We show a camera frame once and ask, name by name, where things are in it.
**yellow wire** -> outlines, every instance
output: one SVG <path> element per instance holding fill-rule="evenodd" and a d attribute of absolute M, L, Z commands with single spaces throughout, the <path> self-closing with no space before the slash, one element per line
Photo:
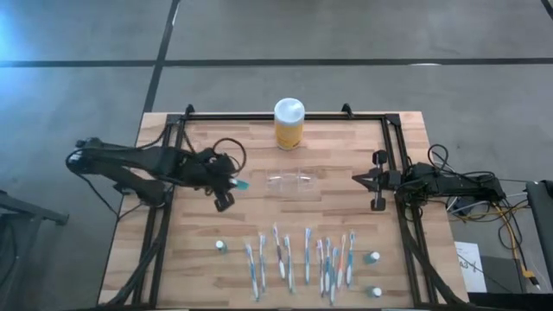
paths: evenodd
<path fill-rule="evenodd" d="M 515 258 L 515 259 L 518 259 L 518 252 L 517 252 L 517 241 L 515 240 L 515 234 L 513 232 L 513 229 L 511 227 L 511 223 L 509 223 L 509 220 L 507 220 L 507 217 L 505 217 L 505 214 L 508 213 L 509 211 L 501 211 L 495 204 L 493 204 L 493 207 L 495 207 L 495 209 L 498 211 L 497 213 L 501 215 L 501 218 L 503 219 L 503 222 L 505 222 L 505 225 L 507 226 L 507 230 L 509 231 L 509 236 L 511 237 L 511 246 L 512 246 L 512 256 Z M 522 275 L 526 278 L 530 278 L 530 277 L 533 277 L 535 276 L 534 275 L 534 272 L 530 271 L 530 270 L 527 270 L 526 267 L 524 266 L 524 263 L 520 260 L 518 261 L 520 263 L 520 269 L 522 270 Z"/>
<path fill-rule="evenodd" d="M 498 208 L 498 206 L 495 204 L 493 204 L 493 207 L 496 209 L 496 212 L 474 213 L 474 214 L 470 214 L 469 216 L 457 216 L 459 219 L 451 219 L 450 221 L 472 220 L 474 217 L 479 217 L 479 216 L 500 215 L 501 219 L 503 219 L 503 222 L 507 227 L 507 231 L 509 232 L 509 237 L 511 238 L 512 256 L 513 258 L 518 259 L 518 252 L 517 252 L 518 247 L 517 247 L 517 241 L 515 240 L 515 234 L 511 227 L 511 223 L 509 223 L 505 215 L 509 212 L 515 213 L 517 210 L 521 208 L 525 208 L 526 206 L 514 207 L 510 211 L 501 211 Z M 535 277 L 534 272 L 526 269 L 522 260 L 519 260 L 518 262 L 520 263 L 520 268 L 522 270 L 523 277 L 525 278 Z"/>
<path fill-rule="evenodd" d="M 512 209 L 513 212 L 516 212 L 517 210 L 521 209 L 521 208 L 525 208 L 526 206 L 519 206 L 519 207 L 514 207 Z M 479 216 L 487 216 L 487 215 L 497 215 L 497 214 L 501 214 L 501 213 L 506 213 L 506 212 L 487 212 L 487 213 L 473 213 L 473 214 L 470 214 L 469 216 L 457 216 L 459 217 L 460 219 L 451 219 L 450 221 L 459 221 L 459 220 L 472 220 L 473 217 L 479 217 Z"/>

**plastic container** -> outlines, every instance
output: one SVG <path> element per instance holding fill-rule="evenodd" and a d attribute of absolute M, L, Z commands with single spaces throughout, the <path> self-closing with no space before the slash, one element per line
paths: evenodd
<path fill-rule="evenodd" d="M 295 98 L 283 98 L 275 105 L 275 136 L 278 147 L 292 150 L 300 144 L 305 107 Z"/>
<path fill-rule="evenodd" d="M 376 286 L 369 286 L 366 288 L 366 295 L 371 298 L 380 298 L 382 296 L 382 289 Z"/>
<path fill-rule="evenodd" d="M 377 251 L 371 251 L 363 256 L 363 260 L 366 264 L 373 264 L 380 260 L 380 254 Z"/>
<path fill-rule="evenodd" d="M 310 169 L 272 169 L 265 171 L 270 194 L 303 194 L 315 190 L 317 174 Z"/>
<path fill-rule="evenodd" d="M 221 241 L 221 240 L 218 240 L 217 242 L 215 242 L 215 248 L 217 249 L 217 251 L 219 251 L 221 254 L 225 254 L 226 251 L 228 250 L 227 247 L 226 247 L 226 243 Z"/>

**wooden table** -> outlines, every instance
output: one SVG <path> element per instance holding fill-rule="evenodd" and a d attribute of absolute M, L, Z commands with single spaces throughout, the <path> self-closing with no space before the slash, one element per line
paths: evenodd
<path fill-rule="evenodd" d="M 166 115 L 144 115 L 138 145 L 151 142 L 159 135 Z M 429 140 L 422 113 L 400 112 L 400 116 L 409 156 L 413 162 L 426 162 Z M 188 122 L 187 133 L 196 149 L 211 146 L 221 137 L 238 139 L 247 150 L 247 164 L 239 179 L 250 182 L 251 186 L 243 192 L 233 190 L 236 204 L 224 213 L 217 213 L 213 197 L 206 197 L 203 191 L 177 189 L 158 296 L 159 308 L 330 308 L 328 298 L 321 299 L 318 294 L 315 240 L 330 237 L 333 244 L 339 246 L 341 235 L 351 230 L 356 234 L 353 286 L 337 294 L 335 305 L 342 308 L 412 306 L 393 196 L 390 192 L 385 194 L 387 207 L 384 212 L 372 212 L 369 204 L 373 194 L 351 179 L 352 175 L 366 173 L 373 167 L 372 152 L 385 147 L 379 123 L 307 121 L 304 138 L 293 151 L 277 148 L 270 121 Z M 241 161 L 236 146 L 223 144 L 220 148 Z M 316 176 L 312 189 L 283 194 L 267 187 L 268 175 L 298 168 Z M 137 198 L 125 198 L 122 212 L 136 204 Z M 146 215 L 145 207 L 118 223 L 99 302 L 112 298 L 136 268 Z M 290 235 L 296 275 L 297 293 L 294 295 L 278 275 L 275 240 L 271 234 L 274 223 L 278 224 L 281 237 Z M 448 217 L 442 205 L 430 203 L 424 208 L 423 226 L 432 264 L 453 291 L 467 300 Z M 313 231 L 309 285 L 304 282 L 306 227 Z M 251 243 L 257 260 L 260 232 L 267 236 L 264 250 L 268 285 L 261 300 L 255 302 L 245 242 Z M 228 244 L 227 254 L 221 255 L 215 250 L 218 239 Z M 379 251 L 382 260 L 373 265 L 364 264 L 362 257 L 368 251 Z M 419 286 L 424 293 L 423 274 L 418 268 Z M 368 298 L 365 287 L 370 285 L 382 288 L 383 296 Z M 148 276 L 144 290 L 149 293 Z"/>

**concrete floor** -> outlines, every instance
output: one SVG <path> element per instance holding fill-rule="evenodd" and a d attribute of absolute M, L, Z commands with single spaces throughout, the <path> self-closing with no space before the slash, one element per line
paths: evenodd
<path fill-rule="evenodd" d="M 5 0 L 0 61 L 154 60 L 170 4 Z M 553 57 L 552 29 L 538 0 L 182 0 L 168 59 Z M 133 144 L 152 71 L 0 68 L 0 188 L 71 214 L 67 226 L 41 229 L 22 310 L 95 304 L 115 221 L 63 160 L 87 136 Z M 430 141 L 450 149 L 457 170 L 542 180 L 553 176 L 552 80 L 552 65 L 165 68 L 153 111 L 268 111 L 287 96 L 310 111 L 346 102 L 422 111 Z M 118 206 L 109 182 L 93 182 Z M 531 212 L 518 221 L 524 252 L 545 275 Z M 482 255 L 508 258 L 499 225 L 452 230 Z"/>

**white toothbrush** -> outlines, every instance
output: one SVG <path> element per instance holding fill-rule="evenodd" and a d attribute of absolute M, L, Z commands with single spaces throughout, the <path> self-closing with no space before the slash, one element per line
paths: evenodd
<path fill-rule="evenodd" d="M 311 229 L 305 228 L 305 283 L 309 284 L 309 239 Z"/>
<path fill-rule="evenodd" d="M 284 246 L 288 251 L 288 289 L 290 293 L 294 294 L 296 291 L 294 280 L 294 264 L 292 263 L 292 250 L 290 248 L 290 236 L 288 234 L 284 237 Z"/>
<path fill-rule="evenodd" d="M 327 263 L 325 272 L 325 292 L 330 293 L 330 238 L 327 238 Z"/>
<path fill-rule="evenodd" d="M 320 294 L 321 294 L 321 297 L 323 297 L 325 295 L 325 269 L 324 269 L 324 255 L 323 255 L 323 250 L 322 250 L 322 240 L 318 239 L 317 240 L 317 257 L 319 259 L 319 272 L 321 274 L 321 280 L 319 281 L 320 283 Z"/>
<path fill-rule="evenodd" d="M 245 245 L 245 253 L 248 255 L 249 265 L 250 265 L 250 275 L 251 275 L 251 285 L 253 286 L 253 296 L 256 298 L 256 301 L 259 301 L 259 290 L 257 289 L 257 279 L 256 279 L 256 264 L 253 261 L 253 253 L 251 251 L 251 245 Z"/>
<path fill-rule="evenodd" d="M 266 238 L 259 233 L 259 268 L 261 270 L 261 292 L 265 292 L 265 256 L 263 255 L 263 247 L 265 246 Z"/>
<path fill-rule="evenodd" d="M 338 263 L 338 279 L 336 280 L 336 287 L 340 289 L 344 279 L 344 248 L 346 247 L 346 234 L 342 235 L 342 253 L 340 256 L 340 263 Z"/>
<path fill-rule="evenodd" d="M 349 252 L 347 253 L 347 269 L 346 269 L 346 284 L 349 288 L 352 285 L 353 273 L 353 241 L 355 241 L 355 233 L 349 233 Z"/>
<path fill-rule="evenodd" d="M 338 256 L 338 249 L 334 247 L 332 250 L 332 268 L 330 269 L 330 304 L 334 305 L 336 300 L 336 257 Z"/>
<path fill-rule="evenodd" d="M 282 279 L 286 278 L 286 271 L 284 270 L 284 262 L 283 262 L 283 252 L 280 249 L 280 242 L 278 241 L 278 229 L 277 224 L 273 225 L 273 236 L 275 236 L 276 240 L 276 255 L 278 256 L 278 269 L 280 270 L 280 277 Z"/>

